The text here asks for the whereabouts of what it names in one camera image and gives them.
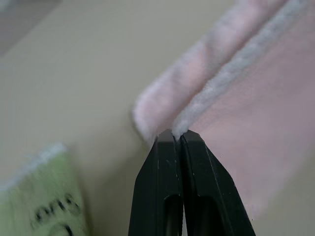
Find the beige wall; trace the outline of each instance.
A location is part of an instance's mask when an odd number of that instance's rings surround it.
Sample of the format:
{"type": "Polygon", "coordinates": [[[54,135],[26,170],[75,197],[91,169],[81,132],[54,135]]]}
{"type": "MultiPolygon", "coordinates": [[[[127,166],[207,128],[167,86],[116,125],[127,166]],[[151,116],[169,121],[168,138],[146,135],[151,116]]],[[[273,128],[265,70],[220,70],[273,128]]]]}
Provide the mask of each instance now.
{"type": "MultiPolygon", "coordinates": [[[[28,154],[65,142],[74,153],[95,235],[126,235],[133,184],[146,153],[129,119],[131,105],[231,4],[60,3],[0,58],[1,183],[30,160],[28,154]]],[[[297,226],[311,228],[312,198],[299,198],[311,191],[311,173],[302,172],[284,191],[286,200],[272,204],[269,221],[253,223],[257,235],[297,235],[288,212],[300,212],[297,226]]]]}

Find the white fuzzy fabric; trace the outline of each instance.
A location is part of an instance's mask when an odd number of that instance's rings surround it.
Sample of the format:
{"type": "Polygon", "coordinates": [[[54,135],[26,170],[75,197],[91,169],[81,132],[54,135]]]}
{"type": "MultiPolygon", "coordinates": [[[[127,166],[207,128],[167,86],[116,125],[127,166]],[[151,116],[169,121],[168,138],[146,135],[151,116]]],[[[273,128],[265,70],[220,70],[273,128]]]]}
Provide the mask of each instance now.
{"type": "Polygon", "coordinates": [[[193,96],[285,2],[238,1],[208,34],[143,91],[132,116],[148,145],[158,133],[171,126],[193,96]]]}
{"type": "Polygon", "coordinates": [[[308,0],[289,1],[246,46],[240,50],[232,60],[224,65],[220,72],[210,79],[203,90],[197,94],[185,109],[176,117],[172,132],[176,139],[193,125],[198,117],[205,112],[249,65],[256,62],[279,35],[299,15],[308,0]]]}

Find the green package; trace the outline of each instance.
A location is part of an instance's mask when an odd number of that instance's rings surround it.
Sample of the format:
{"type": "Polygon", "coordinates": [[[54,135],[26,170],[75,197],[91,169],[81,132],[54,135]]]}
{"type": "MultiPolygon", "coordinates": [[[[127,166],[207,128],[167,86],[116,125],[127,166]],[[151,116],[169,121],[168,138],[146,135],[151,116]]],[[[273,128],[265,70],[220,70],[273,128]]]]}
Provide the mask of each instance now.
{"type": "Polygon", "coordinates": [[[88,236],[82,196],[62,144],[0,190],[1,236],[88,236]]]}

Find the pink cloth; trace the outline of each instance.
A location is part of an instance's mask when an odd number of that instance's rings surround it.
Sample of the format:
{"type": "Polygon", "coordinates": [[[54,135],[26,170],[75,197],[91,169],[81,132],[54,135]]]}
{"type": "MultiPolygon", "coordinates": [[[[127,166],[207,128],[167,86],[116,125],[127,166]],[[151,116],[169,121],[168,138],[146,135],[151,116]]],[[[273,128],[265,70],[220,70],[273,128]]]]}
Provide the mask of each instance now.
{"type": "Polygon", "coordinates": [[[151,145],[160,131],[172,127],[176,133],[185,116],[199,110],[185,124],[227,168],[249,217],[257,218],[315,143],[314,76],[315,1],[241,1],[142,93],[134,122],[151,145]],[[271,16],[301,2],[306,7],[294,21],[214,102],[196,98],[271,16]],[[199,109],[202,102],[209,103],[206,110],[199,109]]]}

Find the pink towel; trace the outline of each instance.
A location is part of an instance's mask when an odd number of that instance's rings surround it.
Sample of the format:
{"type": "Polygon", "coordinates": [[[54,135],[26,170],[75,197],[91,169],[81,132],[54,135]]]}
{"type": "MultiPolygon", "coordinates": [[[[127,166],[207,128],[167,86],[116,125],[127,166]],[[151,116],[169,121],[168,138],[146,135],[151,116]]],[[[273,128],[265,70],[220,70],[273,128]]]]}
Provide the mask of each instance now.
{"type": "Polygon", "coordinates": [[[315,0],[242,0],[138,98],[148,146],[187,129],[256,218],[315,143],[315,0]]]}

